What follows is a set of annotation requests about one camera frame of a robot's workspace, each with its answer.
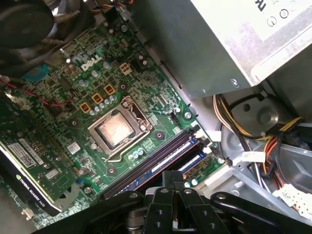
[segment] mounting hole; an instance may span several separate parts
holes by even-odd
[[[211,229],[215,229],[215,228],[216,228],[216,224],[215,224],[215,223],[210,223],[210,224],[209,224],[209,227],[210,227]]]
[[[155,227],[160,228],[161,223],[160,222],[155,222],[154,225],[155,225]]]
[[[249,104],[243,105],[243,110],[244,110],[245,112],[249,112],[249,111],[250,111],[250,105],[249,105]]]

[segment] cable connector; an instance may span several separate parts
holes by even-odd
[[[261,176],[265,179],[272,179],[274,176],[275,168],[276,163],[272,162],[266,174],[264,173],[264,171],[261,171]]]

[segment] cpu fan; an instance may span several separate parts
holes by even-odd
[[[0,75],[23,76],[92,23],[83,0],[1,0]]]

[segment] ram slot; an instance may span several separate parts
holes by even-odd
[[[165,145],[161,146],[158,150],[152,153],[147,159],[133,168],[131,171],[126,173],[122,178],[113,183],[110,187],[104,190],[102,197],[110,198],[120,191],[122,191],[127,185],[135,181],[142,172],[146,172],[153,168],[155,165],[160,163],[163,159],[174,153],[177,149],[182,147],[184,144],[190,141],[194,133],[196,133],[200,127],[196,125],[195,127],[181,131],[172,140],[167,142]]]

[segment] motherboard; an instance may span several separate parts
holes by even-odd
[[[58,211],[32,211],[3,179],[0,185],[39,229],[212,146],[194,137],[196,116],[127,22],[117,12],[107,18],[1,97],[0,146]],[[181,171],[195,186],[220,165],[214,152],[200,152]]]

